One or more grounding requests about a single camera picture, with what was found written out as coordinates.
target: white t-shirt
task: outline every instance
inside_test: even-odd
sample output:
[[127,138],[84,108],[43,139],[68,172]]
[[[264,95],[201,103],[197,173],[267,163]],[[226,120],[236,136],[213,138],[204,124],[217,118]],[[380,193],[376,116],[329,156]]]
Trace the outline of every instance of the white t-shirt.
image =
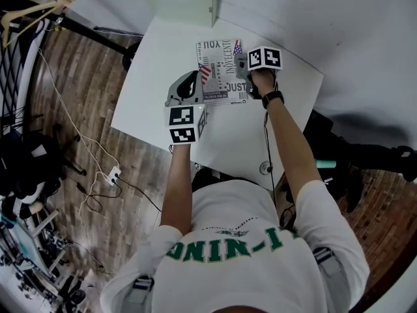
[[[323,278],[312,250],[328,247],[347,274],[351,307],[364,292],[369,267],[362,247],[323,182],[296,201],[298,234],[279,227],[269,193],[228,181],[193,193],[192,231],[160,226],[106,285],[107,312],[214,312],[250,306],[265,312],[327,312]],[[154,274],[145,305],[132,299],[139,274]]]

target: person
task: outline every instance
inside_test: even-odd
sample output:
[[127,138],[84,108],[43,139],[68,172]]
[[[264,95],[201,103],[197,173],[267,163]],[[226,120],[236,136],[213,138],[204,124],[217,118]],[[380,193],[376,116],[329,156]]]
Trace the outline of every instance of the person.
[[[274,91],[269,72],[252,72],[267,98]],[[359,301],[369,276],[362,247],[281,98],[266,108],[298,232],[279,227],[270,194],[251,182],[232,179],[192,193],[190,146],[176,145],[160,226],[106,284],[105,313],[340,313]]]

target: wooden hanger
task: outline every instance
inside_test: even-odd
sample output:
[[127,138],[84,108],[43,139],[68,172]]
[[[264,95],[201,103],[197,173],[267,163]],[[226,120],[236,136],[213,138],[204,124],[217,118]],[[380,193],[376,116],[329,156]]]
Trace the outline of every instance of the wooden hanger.
[[[48,14],[51,14],[53,11],[57,10],[58,8],[63,8],[70,3],[72,3],[75,0],[54,0],[49,3],[42,3],[37,6],[29,7],[27,9],[23,10],[14,10],[12,12],[7,12],[2,18],[1,18],[1,25],[5,29],[3,33],[3,47],[6,48],[11,42],[15,41],[22,33],[24,33],[28,28],[32,27],[34,24],[38,23],[41,19],[45,18]],[[20,31],[15,37],[13,37],[11,40],[8,40],[8,34],[10,29],[10,23],[12,20],[15,20],[16,18],[21,18],[22,16],[28,15],[33,12],[38,12],[39,10],[44,10],[50,8],[46,13],[41,15],[39,18],[37,18],[35,21],[33,21],[31,24],[29,24],[25,29]]]

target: wooden floor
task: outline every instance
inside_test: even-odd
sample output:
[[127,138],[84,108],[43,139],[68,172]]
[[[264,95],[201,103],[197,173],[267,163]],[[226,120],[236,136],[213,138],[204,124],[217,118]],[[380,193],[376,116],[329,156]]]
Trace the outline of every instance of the wooden floor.
[[[135,42],[134,37],[112,35],[110,38],[123,46]],[[156,205],[161,206],[171,154],[110,127],[126,77],[122,55],[71,31],[49,32],[42,52],[68,112],[81,133],[98,140],[120,162],[121,177],[144,190]],[[59,102],[43,60],[39,59],[34,75],[31,114],[43,113],[44,117],[35,121],[31,129],[41,128],[45,134],[51,135],[52,126],[59,123],[63,126],[59,136],[63,145],[76,135],[76,130]],[[103,172],[109,173],[116,162],[95,143],[87,142],[87,145]],[[69,249],[68,259],[76,264],[77,269],[83,269],[84,276],[96,287],[96,291],[89,290],[87,296],[91,311],[100,312],[98,292],[133,254],[137,241],[148,236],[159,223],[160,215],[140,192],[119,182],[122,188],[120,197],[97,197],[103,205],[102,212],[93,212],[84,204],[80,218],[79,209],[85,195],[76,188],[76,182],[89,191],[98,166],[82,142],[75,143],[67,157],[86,169],[88,174],[82,177],[67,170],[69,178],[48,201],[59,210],[59,230],[78,243]],[[93,193],[116,196],[119,188],[109,187],[99,175]],[[92,199],[89,199],[89,204],[98,208]],[[102,263],[104,270],[98,268],[99,263],[86,248]]]

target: newspaper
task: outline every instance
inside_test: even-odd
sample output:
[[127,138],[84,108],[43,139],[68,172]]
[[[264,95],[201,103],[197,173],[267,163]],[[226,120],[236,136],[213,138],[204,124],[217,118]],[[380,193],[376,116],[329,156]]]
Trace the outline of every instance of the newspaper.
[[245,91],[245,80],[236,77],[234,58],[242,53],[240,40],[210,40],[198,42],[196,47],[204,103],[219,106],[252,100]]

